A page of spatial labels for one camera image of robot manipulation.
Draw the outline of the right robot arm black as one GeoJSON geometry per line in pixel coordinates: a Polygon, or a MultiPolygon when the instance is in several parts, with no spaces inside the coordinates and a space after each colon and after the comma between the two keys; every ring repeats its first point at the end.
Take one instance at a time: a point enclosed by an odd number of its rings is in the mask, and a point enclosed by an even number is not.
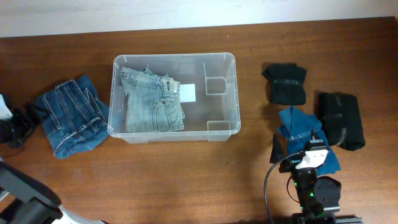
{"type": "Polygon", "coordinates": [[[318,176],[321,167],[329,153],[329,149],[316,132],[310,132],[311,139],[298,152],[286,156],[276,134],[272,139],[270,163],[272,167],[267,171],[264,179],[264,202],[266,212],[271,223],[271,215],[267,201],[267,181],[271,172],[278,167],[280,173],[289,173],[297,192],[301,212],[291,216],[291,223],[312,224],[360,224],[363,219],[356,216],[337,217],[340,211],[341,183],[329,176],[318,176]]]}

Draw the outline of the dark blue jeans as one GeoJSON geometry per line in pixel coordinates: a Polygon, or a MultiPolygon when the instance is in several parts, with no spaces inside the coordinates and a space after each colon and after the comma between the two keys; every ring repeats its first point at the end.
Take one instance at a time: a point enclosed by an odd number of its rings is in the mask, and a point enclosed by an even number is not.
{"type": "Polygon", "coordinates": [[[57,85],[39,96],[35,105],[49,113],[42,126],[58,159],[91,151],[109,137],[109,106],[86,75],[57,85]]]}

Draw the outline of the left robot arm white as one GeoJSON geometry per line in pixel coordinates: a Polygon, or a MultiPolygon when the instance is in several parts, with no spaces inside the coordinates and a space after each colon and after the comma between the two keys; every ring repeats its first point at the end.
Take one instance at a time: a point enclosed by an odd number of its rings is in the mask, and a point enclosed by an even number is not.
{"type": "MultiPolygon", "coordinates": [[[[24,105],[10,118],[1,120],[1,143],[25,149],[24,141],[50,113],[32,103],[24,105]]],[[[45,184],[4,162],[1,156],[1,200],[14,200],[1,210],[1,223],[15,224],[105,224],[91,220],[63,207],[59,196],[45,184]]]]}

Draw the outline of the light blue jeans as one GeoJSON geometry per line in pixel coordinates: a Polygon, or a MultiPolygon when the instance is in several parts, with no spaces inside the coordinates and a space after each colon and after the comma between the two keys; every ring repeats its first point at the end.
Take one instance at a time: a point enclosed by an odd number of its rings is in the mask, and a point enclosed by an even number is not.
{"type": "Polygon", "coordinates": [[[164,133],[184,129],[180,82],[148,68],[123,67],[119,73],[127,97],[126,132],[164,133]]]}

